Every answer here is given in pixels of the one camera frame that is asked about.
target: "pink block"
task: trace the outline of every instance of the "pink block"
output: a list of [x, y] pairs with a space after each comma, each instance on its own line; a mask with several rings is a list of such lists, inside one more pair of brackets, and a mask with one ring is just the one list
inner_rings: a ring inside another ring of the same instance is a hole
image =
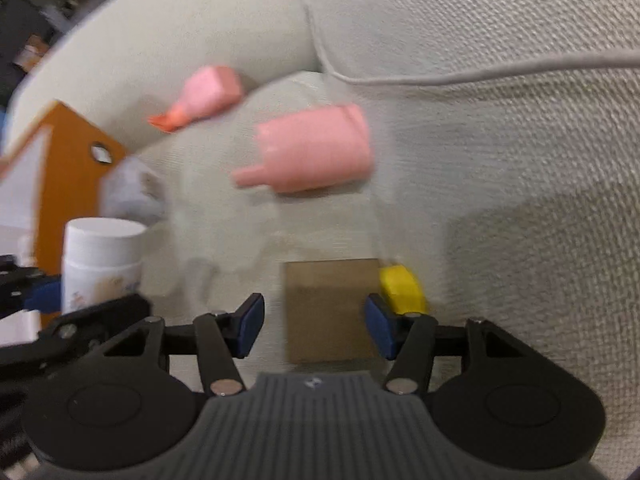
[[240, 80], [228, 66], [205, 66], [184, 83], [180, 98], [165, 114], [148, 122], [170, 133], [192, 121], [211, 117], [239, 103], [244, 96]]
[[291, 193], [367, 178], [369, 129], [360, 107], [325, 106], [257, 125], [262, 164], [235, 170], [238, 187], [267, 184]]

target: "white bottle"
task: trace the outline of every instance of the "white bottle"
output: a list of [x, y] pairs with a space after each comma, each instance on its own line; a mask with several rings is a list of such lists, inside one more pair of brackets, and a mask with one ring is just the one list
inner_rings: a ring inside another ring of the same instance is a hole
[[77, 218], [66, 224], [62, 312], [135, 292], [142, 277], [146, 227], [117, 218]]

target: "pink toy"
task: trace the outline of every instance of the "pink toy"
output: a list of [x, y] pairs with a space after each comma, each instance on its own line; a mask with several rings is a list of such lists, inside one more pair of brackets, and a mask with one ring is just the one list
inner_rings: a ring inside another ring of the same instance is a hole
[[235, 170], [238, 187], [267, 184], [277, 193], [367, 178], [373, 169], [360, 107], [325, 106], [257, 125], [263, 163]]
[[147, 121], [165, 133], [171, 133], [198, 119], [211, 117], [242, 100], [240, 80], [228, 66], [204, 66], [184, 84], [180, 98], [165, 114]]

